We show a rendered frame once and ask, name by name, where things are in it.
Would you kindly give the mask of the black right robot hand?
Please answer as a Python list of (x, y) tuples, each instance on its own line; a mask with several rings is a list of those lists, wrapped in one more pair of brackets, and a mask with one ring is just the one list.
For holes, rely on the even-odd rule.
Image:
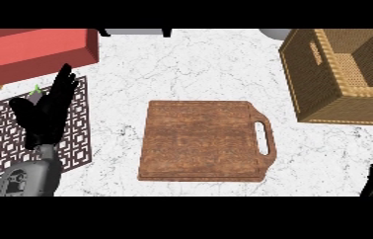
[(373, 164), (371, 164), (368, 182), (363, 191), (360, 193), (360, 196), (373, 197)]

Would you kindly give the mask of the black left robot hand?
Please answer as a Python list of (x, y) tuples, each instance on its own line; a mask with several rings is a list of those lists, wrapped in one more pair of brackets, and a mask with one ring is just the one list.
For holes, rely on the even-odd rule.
[(67, 111), (79, 85), (71, 66), (65, 64), (58, 74), (51, 93), (34, 104), (24, 98), (14, 98), (9, 106), (18, 125), (27, 131), (26, 148), (33, 150), (43, 144), (58, 144), (62, 140)]

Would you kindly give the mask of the brown wooden cutting board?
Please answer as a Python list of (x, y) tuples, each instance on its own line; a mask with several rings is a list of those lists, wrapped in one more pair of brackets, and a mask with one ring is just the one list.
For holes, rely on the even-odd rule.
[(251, 103), (149, 103), (142, 181), (260, 182), (276, 158), (272, 124)]

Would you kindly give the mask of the brown wicker basket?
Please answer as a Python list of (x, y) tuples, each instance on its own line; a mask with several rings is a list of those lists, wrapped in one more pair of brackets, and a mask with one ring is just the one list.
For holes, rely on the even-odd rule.
[(281, 57), (298, 121), (373, 125), (373, 29), (294, 29)]

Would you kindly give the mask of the purple eggplant with green stem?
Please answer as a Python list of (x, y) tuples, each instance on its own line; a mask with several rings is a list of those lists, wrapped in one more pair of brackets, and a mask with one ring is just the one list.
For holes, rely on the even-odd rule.
[(27, 100), (37, 105), (46, 99), (48, 91), (36, 86), (34, 90), (30, 92)]

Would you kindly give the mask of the dark patterned placemat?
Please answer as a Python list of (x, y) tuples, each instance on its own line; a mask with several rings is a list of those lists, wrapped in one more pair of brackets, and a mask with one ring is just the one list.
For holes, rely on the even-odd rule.
[[(79, 86), (70, 104), (58, 153), (62, 170), (71, 171), (92, 162), (87, 79), (77, 78)], [(26, 130), (18, 126), (9, 99), (0, 101), (0, 175), (20, 162), (36, 161), (42, 155), (26, 149)]]

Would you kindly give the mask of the red box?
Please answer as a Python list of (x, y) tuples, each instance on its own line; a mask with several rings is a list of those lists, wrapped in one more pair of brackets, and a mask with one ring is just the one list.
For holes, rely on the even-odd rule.
[(98, 61), (96, 29), (0, 29), (0, 85)]

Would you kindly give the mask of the grey appliance with black legs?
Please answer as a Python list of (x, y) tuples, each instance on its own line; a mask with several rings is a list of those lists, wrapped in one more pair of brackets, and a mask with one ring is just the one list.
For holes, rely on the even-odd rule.
[(98, 29), (104, 37), (113, 35), (161, 35), (164, 38), (172, 37), (173, 29)]

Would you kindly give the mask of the grey round object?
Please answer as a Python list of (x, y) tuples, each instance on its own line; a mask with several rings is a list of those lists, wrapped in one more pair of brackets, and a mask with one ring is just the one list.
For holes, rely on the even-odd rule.
[(285, 40), (291, 29), (261, 29), (260, 32), (273, 40)]

